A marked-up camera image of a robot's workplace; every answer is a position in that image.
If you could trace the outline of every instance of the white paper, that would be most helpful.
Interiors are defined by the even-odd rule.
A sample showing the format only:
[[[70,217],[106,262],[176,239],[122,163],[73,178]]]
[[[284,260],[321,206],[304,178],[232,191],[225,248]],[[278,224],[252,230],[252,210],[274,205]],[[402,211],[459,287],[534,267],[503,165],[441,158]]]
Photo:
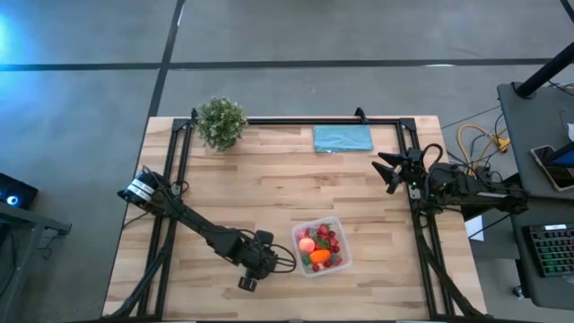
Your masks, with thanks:
[[[472,220],[466,221],[465,226],[466,226],[466,236],[467,237],[472,236],[473,234],[475,234],[478,231],[483,229],[483,216],[478,215],[477,217],[473,218]],[[473,236],[471,239],[472,240],[478,240],[478,241],[484,241],[484,231]]]

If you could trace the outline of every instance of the green plant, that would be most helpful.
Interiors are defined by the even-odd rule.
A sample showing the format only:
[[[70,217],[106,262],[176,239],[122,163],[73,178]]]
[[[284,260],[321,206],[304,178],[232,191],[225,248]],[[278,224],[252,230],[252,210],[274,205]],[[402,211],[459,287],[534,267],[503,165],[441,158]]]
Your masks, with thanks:
[[[227,98],[212,98],[199,109],[199,134],[218,152],[231,148],[241,138],[241,130],[248,124],[242,107]]]

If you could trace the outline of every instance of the yellow cable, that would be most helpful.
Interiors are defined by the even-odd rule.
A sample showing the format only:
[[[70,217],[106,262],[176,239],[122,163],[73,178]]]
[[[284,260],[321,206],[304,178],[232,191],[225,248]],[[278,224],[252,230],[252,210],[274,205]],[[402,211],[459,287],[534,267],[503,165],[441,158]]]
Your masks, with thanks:
[[[466,149],[465,146],[463,145],[463,130],[465,130],[468,127],[472,127],[474,129],[480,130],[481,132],[483,132],[483,134],[488,135],[491,138],[491,142],[492,140],[496,140],[496,137],[491,134],[489,131],[484,130],[484,128],[477,126],[477,125],[473,125],[473,124],[466,124],[466,125],[462,125],[459,129],[458,129],[458,133],[457,133],[457,141],[458,141],[458,147],[460,147],[460,150],[463,152],[463,155],[465,156],[465,160],[466,163],[470,165],[470,157],[468,156],[468,153],[466,153]]]
[[[497,137],[499,138],[499,142],[502,141],[502,140],[508,140],[508,139],[502,139],[502,138],[500,138],[500,135],[504,134],[506,131],[507,131],[507,129],[504,128],[503,130],[501,130],[501,131],[497,134]],[[479,162],[479,160],[481,160],[481,159],[484,157],[484,155],[486,154],[486,151],[488,150],[488,148],[491,146],[492,143],[494,143],[494,142],[493,142],[493,141],[490,141],[490,142],[486,145],[486,147],[484,147],[483,152],[481,153],[481,156],[480,156],[480,157],[478,158],[478,160],[476,161],[476,167],[478,167],[478,162]],[[510,142],[508,142],[508,143],[506,143],[506,144],[504,144],[504,145],[498,147],[498,150],[501,151],[501,150],[505,149],[509,144],[510,144]]]

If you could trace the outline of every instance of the orange carrot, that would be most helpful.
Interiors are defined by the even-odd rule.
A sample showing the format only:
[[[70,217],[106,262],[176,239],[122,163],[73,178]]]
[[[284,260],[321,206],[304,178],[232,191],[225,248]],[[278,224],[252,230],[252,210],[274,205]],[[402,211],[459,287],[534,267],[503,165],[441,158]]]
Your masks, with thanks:
[[[322,263],[325,260],[329,259],[330,256],[331,252],[325,249],[315,250],[309,254],[309,257],[311,258],[311,262],[313,264]]]

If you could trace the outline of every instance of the gray floor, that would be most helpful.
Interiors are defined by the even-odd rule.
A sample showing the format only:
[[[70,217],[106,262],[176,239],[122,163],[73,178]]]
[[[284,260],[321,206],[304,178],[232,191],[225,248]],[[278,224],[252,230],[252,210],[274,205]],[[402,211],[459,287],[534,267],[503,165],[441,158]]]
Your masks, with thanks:
[[[4,0],[0,64],[160,62],[176,0]],[[173,62],[305,59],[552,57],[574,25],[549,0],[187,0]],[[213,95],[249,115],[438,115],[459,156],[464,123],[492,129],[496,85],[538,65],[170,71],[159,116],[188,115]],[[572,69],[555,78],[571,80]],[[18,310],[21,322],[100,315],[157,71],[0,73],[0,171],[31,183],[36,209],[74,224],[39,258]],[[476,135],[464,135],[468,147]],[[478,142],[475,154],[485,141]],[[503,176],[512,151],[491,159]],[[476,259],[490,314],[570,321],[509,293],[516,269]]]

